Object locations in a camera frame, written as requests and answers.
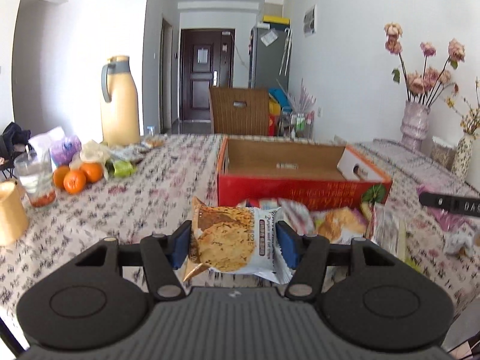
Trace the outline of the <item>cracker snack packet white orange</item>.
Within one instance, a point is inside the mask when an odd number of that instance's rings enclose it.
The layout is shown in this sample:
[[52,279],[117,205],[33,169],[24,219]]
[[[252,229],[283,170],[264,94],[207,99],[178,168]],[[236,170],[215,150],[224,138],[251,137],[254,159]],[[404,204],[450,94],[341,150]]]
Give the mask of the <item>cracker snack packet white orange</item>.
[[281,254],[276,224],[284,219],[280,206],[208,206],[192,201],[190,251],[184,281],[206,270],[230,275],[256,275],[287,284],[291,269]]

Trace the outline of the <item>pink snack packet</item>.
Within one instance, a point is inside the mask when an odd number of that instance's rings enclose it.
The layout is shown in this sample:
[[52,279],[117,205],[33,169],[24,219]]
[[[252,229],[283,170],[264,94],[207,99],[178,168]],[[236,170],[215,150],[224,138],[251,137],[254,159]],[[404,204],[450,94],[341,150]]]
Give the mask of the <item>pink snack packet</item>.
[[[419,199],[420,193],[422,192],[429,192],[432,194],[443,194],[443,193],[434,192],[431,190],[431,188],[425,185],[421,185],[420,187],[418,187],[416,189],[416,192],[418,195],[418,199]],[[448,213],[447,211],[434,209],[426,206],[423,206],[423,207],[425,207],[427,211],[431,215],[433,215],[435,220],[438,222],[440,228],[442,228],[442,230],[445,232],[455,231],[457,228],[461,227],[463,224],[467,224],[468,222],[470,222],[472,218],[474,219],[479,218],[479,217],[470,217],[470,216],[459,215],[459,214],[451,214],[451,213]]]

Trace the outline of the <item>calligraphy print tablecloth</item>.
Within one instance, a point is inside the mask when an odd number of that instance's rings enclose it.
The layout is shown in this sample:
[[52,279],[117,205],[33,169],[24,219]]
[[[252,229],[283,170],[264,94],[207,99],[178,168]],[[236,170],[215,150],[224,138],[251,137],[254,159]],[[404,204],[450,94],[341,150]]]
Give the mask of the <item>calligraphy print tablecloth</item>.
[[[24,291],[94,243],[114,236],[137,243],[153,233],[171,233],[191,216],[191,200],[216,204],[216,162],[222,136],[166,136],[131,177],[101,181],[77,195],[58,193],[44,208],[28,207],[28,230],[1,249],[1,315],[12,319]],[[456,311],[479,296],[479,256],[443,252],[446,235],[418,202],[427,185],[444,194],[475,196],[429,157],[400,143],[375,140],[356,148],[392,177],[387,205],[408,222],[408,257],[445,288]]]

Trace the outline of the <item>floral patterned small vase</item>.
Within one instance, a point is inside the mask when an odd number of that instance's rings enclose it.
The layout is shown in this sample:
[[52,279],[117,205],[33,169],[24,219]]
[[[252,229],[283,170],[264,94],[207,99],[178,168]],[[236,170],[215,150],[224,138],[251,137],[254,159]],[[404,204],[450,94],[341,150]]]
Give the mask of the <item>floral patterned small vase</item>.
[[464,133],[456,147],[451,172],[461,181],[465,181],[470,169],[475,135]]

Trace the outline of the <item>clear jar with grains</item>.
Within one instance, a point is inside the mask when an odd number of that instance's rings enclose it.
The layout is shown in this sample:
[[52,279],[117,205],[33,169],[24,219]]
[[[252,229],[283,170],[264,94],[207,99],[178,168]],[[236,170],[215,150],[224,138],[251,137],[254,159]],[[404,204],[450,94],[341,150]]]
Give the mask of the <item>clear jar with grains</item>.
[[456,146],[443,139],[433,136],[430,158],[448,170],[452,169],[453,160],[456,154]]

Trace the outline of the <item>red cardboard snack box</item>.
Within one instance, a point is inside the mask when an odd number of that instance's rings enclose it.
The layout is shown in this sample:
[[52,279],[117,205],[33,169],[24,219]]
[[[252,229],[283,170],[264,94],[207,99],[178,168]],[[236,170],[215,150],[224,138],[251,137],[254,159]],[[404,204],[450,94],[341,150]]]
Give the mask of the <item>red cardboard snack box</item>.
[[393,181],[351,145],[227,137],[217,161],[217,201],[282,198],[310,211],[384,203]]

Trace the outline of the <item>green snack packet on table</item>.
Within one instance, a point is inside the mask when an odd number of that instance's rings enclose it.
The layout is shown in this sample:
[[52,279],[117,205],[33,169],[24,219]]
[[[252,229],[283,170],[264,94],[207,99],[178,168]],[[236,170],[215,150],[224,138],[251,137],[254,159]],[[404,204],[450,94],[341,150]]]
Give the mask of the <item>green snack packet on table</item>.
[[109,176],[114,178],[126,178],[136,172],[136,167],[131,162],[123,160],[108,160],[106,170]]

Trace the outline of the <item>pink ribbed flower vase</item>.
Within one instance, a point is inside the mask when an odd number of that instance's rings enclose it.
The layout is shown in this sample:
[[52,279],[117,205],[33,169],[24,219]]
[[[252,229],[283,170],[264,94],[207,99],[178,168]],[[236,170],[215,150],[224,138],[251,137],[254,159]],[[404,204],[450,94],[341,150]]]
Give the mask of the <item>pink ribbed flower vase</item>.
[[411,150],[420,151],[429,131],[431,109],[418,102],[405,102],[400,131],[401,142]]

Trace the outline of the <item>orange mandarin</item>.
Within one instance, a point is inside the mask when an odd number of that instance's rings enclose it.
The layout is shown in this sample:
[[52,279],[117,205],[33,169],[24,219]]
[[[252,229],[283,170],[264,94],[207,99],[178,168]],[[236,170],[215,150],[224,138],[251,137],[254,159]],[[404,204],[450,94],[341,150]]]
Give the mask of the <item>orange mandarin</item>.
[[64,189],[69,194],[79,194],[87,184],[86,174],[80,169],[69,171],[64,177]]
[[80,170],[85,173],[86,180],[95,184],[103,178],[103,166],[100,163],[83,163]]

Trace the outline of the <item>orange mandarin front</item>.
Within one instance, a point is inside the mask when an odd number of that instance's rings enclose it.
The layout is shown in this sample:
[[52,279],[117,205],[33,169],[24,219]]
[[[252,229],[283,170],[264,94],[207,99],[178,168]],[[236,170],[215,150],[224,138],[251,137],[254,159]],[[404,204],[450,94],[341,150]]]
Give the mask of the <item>orange mandarin front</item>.
[[79,194],[87,184],[86,174],[80,169],[69,171],[64,177],[64,189],[69,194]]

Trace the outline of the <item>white silk flower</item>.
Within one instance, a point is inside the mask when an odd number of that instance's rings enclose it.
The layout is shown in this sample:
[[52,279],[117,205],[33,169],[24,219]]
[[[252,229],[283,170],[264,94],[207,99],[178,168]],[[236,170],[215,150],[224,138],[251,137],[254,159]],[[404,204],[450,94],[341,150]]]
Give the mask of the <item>white silk flower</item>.
[[103,177],[108,180],[107,161],[111,159],[111,153],[106,145],[96,141],[88,141],[83,144],[81,150],[73,155],[69,164],[71,170],[77,170],[82,164],[100,164],[103,168]]

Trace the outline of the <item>dried pink rose bouquet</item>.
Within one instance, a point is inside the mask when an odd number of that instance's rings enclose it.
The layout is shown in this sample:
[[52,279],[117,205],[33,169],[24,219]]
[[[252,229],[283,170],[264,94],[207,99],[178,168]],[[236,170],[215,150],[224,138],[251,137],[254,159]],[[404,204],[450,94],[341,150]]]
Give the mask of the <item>dried pink rose bouquet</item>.
[[409,72],[402,52],[403,46],[401,38],[403,36],[403,29],[400,24],[390,22],[384,25],[383,31],[385,33],[385,49],[391,54],[398,57],[400,66],[392,70],[392,80],[399,84],[403,80],[406,89],[406,101],[409,103],[416,103],[420,106],[430,109],[437,100],[445,94],[450,92],[446,102],[449,107],[454,107],[454,97],[459,94],[460,87],[453,80],[452,72],[458,69],[461,63],[465,62],[465,46],[461,44],[456,38],[448,42],[448,56],[442,66],[437,69],[429,65],[429,61],[437,55],[437,49],[431,42],[422,42],[420,44],[423,64],[420,71]]

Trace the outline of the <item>purple tissue pack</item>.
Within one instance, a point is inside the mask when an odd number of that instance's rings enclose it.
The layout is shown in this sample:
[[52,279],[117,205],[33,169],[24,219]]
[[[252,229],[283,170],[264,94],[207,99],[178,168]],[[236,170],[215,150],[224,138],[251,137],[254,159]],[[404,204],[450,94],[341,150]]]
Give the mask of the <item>purple tissue pack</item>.
[[51,160],[55,166],[69,165],[75,154],[81,152],[81,142],[77,136],[66,136],[49,148]]

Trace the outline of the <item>grey refrigerator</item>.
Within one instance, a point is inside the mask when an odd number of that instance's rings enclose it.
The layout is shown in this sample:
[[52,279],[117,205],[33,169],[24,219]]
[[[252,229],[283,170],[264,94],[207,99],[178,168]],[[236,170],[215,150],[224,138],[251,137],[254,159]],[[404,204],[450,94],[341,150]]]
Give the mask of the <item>grey refrigerator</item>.
[[259,28],[250,31],[249,79],[251,89],[289,87],[290,30],[288,28]]

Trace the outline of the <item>yellow box on fridge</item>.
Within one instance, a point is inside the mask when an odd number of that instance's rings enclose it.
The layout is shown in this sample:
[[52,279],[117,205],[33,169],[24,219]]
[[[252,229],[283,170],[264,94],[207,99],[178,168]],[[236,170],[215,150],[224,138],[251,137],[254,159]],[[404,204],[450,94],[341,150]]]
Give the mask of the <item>yellow box on fridge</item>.
[[289,25],[290,24],[290,19],[289,18],[284,18],[284,17],[280,17],[280,16],[264,15],[262,21],[264,23],[270,23],[270,24],[281,24],[281,25]]

